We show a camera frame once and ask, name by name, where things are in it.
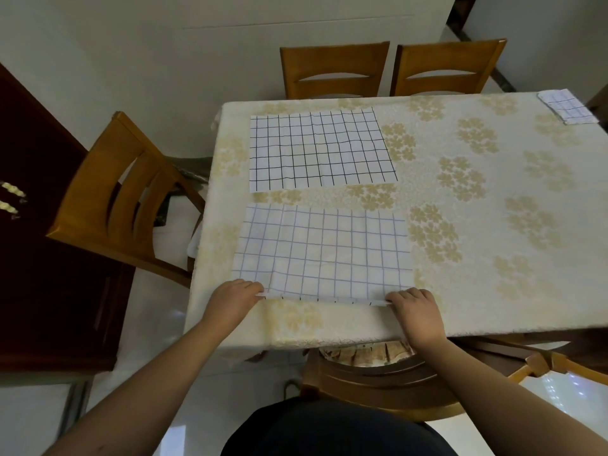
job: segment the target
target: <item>folded checkered cloth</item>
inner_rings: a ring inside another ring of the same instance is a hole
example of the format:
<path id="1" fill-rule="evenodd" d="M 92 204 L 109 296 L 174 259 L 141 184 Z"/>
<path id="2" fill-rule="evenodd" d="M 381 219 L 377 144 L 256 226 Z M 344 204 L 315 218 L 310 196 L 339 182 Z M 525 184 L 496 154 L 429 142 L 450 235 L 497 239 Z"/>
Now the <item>folded checkered cloth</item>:
<path id="1" fill-rule="evenodd" d="M 567 89 L 547 89 L 540 91 L 537 96 L 566 124 L 598 122 L 589 109 Z"/>

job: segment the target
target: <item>table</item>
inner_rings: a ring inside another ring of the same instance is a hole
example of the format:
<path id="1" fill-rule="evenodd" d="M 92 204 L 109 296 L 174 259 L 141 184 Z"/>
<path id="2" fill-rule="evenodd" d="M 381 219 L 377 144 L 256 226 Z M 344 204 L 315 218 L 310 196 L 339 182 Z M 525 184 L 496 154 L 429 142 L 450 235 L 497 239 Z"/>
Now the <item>table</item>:
<path id="1" fill-rule="evenodd" d="M 373 106 L 397 183 L 249 193 L 250 115 Z M 186 330 L 231 277 L 248 202 L 400 210 L 415 282 L 449 336 L 608 325 L 608 136 L 536 93 L 227 103 Z M 401 337 L 390 308 L 264 300 L 222 344 L 301 348 Z"/>

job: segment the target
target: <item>person's left hand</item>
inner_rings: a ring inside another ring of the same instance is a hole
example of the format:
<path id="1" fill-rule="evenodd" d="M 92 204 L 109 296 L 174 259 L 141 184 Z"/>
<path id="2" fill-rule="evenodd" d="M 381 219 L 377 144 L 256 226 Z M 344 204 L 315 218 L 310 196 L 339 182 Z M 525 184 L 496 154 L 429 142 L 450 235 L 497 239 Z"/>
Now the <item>person's left hand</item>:
<path id="1" fill-rule="evenodd" d="M 246 282 L 242 278 L 219 285 L 209 298 L 200 325 L 212 330 L 222 342 L 239 326 L 256 302 L 264 299 L 262 283 Z"/>

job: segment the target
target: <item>dark clothing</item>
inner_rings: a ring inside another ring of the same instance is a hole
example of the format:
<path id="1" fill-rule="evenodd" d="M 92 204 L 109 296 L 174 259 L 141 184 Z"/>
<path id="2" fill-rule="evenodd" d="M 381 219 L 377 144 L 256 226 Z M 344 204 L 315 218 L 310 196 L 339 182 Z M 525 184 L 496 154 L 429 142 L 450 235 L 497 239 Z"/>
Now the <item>dark clothing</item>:
<path id="1" fill-rule="evenodd" d="M 257 410 L 221 456 L 456 456 L 425 423 L 331 399 L 297 397 Z"/>

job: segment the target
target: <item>hand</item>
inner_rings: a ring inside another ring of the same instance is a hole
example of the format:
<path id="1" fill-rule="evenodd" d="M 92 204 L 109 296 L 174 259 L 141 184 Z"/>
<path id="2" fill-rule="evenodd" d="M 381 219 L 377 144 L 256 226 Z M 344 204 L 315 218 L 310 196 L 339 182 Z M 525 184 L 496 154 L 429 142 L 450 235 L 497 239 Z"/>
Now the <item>hand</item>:
<path id="1" fill-rule="evenodd" d="M 410 288 L 386 295 L 410 345 L 422 351 L 447 340 L 439 307 L 433 293 L 426 289 Z"/>
<path id="2" fill-rule="evenodd" d="M 222 342 L 239 326 L 257 301 L 264 299 L 256 296 L 264 291 L 262 283 L 246 282 L 242 278 L 219 285 L 209 298 L 200 325 L 212 330 Z"/>

